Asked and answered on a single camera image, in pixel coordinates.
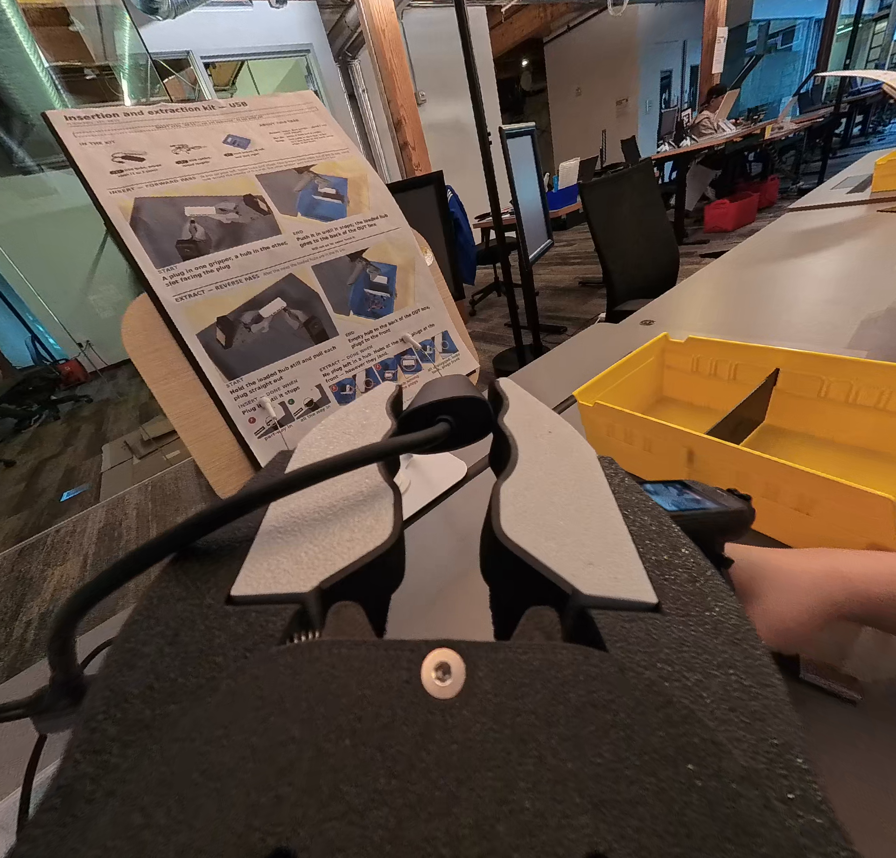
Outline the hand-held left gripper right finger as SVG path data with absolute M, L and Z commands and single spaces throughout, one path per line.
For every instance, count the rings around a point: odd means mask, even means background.
M 595 450 L 509 379 L 490 386 L 495 476 L 480 570 L 495 624 L 534 607 L 573 624 L 586 610 L 654 612 L 659 599 Z

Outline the printed instruction poster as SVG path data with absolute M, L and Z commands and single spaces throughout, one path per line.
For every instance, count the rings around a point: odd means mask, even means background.
M 476 375 L 437 263 L 313 92 L 42 116 L 256 468 L 381 384 Z

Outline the yellow plastic bin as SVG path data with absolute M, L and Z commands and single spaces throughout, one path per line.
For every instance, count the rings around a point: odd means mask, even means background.
M 745 443 L 708 437 L 775 368 Z M 891 362 L 662 334 L 574 397 L 588 443 L 633 475 L 750 495 L 756 529 L 794 548 L 895 548 Z

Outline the white rounded board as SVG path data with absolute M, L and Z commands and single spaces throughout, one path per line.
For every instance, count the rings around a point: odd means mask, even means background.
M 454 487 L 467 471 L 467 464 L 451 453 L 402 455 L 395 483 L 401 494 L 403 520 L 408 521 Z

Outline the screen on black stand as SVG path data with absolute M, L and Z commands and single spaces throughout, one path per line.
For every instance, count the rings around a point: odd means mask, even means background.
M 526 324 L 532 335 L 532 351 L 541 355 L 546 349 L 541 337 L 532 266 L 554 247 L 554 236 L 544 190 L 536 124 L 521 122 L 501 126 L 499 131 L 519 246 L 519 279 Z

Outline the black framed screen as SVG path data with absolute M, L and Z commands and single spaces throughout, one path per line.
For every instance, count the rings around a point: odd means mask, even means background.
M 442 170 L 434 170 L 387 185 L 411 228 L 432 249 L 455 302 L 466 297 Z

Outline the black divider plate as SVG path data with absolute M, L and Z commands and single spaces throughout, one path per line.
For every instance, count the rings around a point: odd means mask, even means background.
M 765 421 L 770 400 L 778 383 L 779 372 L 779 368 L 771 371 L 752 392 L 705 434 L 710 438 L 742 446 Z

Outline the blue jacket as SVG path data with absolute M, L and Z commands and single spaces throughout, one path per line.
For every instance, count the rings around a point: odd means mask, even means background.
M 465 207 L 453 187 L 446 185 L 449 214 L 454 232 L 455 253 L 458 270 L 464 285 L 476 281 L 477 243 L 469 224 Z

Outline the person's right hand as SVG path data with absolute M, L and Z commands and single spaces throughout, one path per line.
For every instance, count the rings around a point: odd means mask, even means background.
M 774 652 L 805 654 L 827 622 L 818 550 L 725 546 L 734 592 L 761 640 Z

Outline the wooden support post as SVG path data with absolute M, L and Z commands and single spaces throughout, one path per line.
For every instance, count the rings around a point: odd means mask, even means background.
M 432 171 L 395 0 L 354 0 L 403 179 Z
M 704 0 L 700 50 L 700 97 L 718 83 L 727 48 L 728 0 Z

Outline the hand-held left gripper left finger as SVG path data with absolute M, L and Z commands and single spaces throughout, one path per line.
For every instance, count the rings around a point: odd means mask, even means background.
M 286 471 L 388 438 L 401 387 L 381 384 L 325 416 L 297 445 Z M 285 603 L 313 595 L 397 540 L 401 494 L 391 461 L 374 463 L 269 505 L 230 590 L 236 604 Z

